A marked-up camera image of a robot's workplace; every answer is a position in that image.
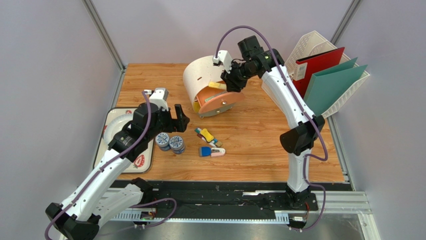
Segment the blue patterned tape roll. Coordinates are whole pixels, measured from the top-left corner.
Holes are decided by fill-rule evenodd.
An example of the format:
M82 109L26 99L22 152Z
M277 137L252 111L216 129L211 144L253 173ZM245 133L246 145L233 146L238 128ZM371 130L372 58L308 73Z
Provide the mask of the blue patterned tape roll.
M170 136L166 132L161 132L155 137L155 143L161 151L169 151L170 147Z
M182 154L186 149L184 139L179 135L170 138L169 146L172 152L177 155Z

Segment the yellow bone-shaped eraser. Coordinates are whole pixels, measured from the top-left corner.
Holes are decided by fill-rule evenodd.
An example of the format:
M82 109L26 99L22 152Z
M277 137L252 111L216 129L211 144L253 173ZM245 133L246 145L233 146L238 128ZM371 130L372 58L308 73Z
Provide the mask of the yellow bone-shaped eraser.
M201 129L200 134L204 136L207 141L215 139L215 137L206 128Z

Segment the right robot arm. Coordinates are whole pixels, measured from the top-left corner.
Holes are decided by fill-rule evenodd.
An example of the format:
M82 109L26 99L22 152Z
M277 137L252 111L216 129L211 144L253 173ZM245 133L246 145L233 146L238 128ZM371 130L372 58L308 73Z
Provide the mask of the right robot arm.
M227 51L218 49L212 58L213 65L224 67L220 77L228 92L241 92L247 81L254 76L258 76L268 87L269 95L284 113L290 128L279 137L289 160L286 204L292 209L303 208L309 202L311 193L307 182L308 163L325 119L306 105L276 49L264 50L254 35L240 41L238 47L242 56L240 62L233 59Z

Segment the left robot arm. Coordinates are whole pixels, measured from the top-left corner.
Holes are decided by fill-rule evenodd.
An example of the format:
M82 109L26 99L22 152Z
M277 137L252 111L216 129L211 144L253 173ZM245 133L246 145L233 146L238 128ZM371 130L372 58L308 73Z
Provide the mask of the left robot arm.
M103 199L117 177L143 153L160 133L183 133L190 118L180 104L170 108L144 102L134 111L132 120L115 134L102 160L83 183L61 203L52 202L45 210L50 223L44 237L49 239L52 227L70 240L93 240L100 228L127 208L157 204L153 186L135 178L118 193Z

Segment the white brown marker pen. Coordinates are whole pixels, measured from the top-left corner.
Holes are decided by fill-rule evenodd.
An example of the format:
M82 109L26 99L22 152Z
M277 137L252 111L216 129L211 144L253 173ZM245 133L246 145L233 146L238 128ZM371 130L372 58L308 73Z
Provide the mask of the white brown marker pen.
M217 147L217 146L216 146L216 144L215 144L215 141L214 141L214 140L207 141L207 140L206 140L206 138L205 138L204 136L202 136L200 133L198 133L198 134L197 134L197 136L198 136L201 140L203 140L204 142L206 142L208 145L210 145L211 147L214 147L214 148L216 148L216 147Z

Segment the red file folder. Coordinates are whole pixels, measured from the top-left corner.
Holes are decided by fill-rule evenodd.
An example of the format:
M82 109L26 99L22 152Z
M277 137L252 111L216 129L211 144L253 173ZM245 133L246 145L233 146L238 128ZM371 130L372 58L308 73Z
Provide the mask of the red file folder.
M295 88L303 98L307 92L310 79L314 73L331 68L340 63L345 47L329 50L316 55L298 59L292 80Z

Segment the teal file folder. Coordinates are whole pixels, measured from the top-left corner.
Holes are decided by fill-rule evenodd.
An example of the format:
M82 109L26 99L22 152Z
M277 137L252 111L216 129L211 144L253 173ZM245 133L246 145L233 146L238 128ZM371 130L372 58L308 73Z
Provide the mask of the teal file folder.
M357 58L353 58L312 75L303 100L316 116L326 119L338 112L345 93L368 67L356 62Z

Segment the round drawer storage box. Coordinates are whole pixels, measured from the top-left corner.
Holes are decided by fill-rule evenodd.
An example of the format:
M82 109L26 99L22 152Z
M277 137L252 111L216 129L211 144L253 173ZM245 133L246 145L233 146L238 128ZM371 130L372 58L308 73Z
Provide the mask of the round drawer storage box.
M225 83L221 79L223 66L214 66L213 56L208 55L192 61L183 72L183 85L188 94L193 111L200 117L212 117L224 113L245 99L242 92L227 92L208 87L209 82ZM218 95L209 102L208 97Z

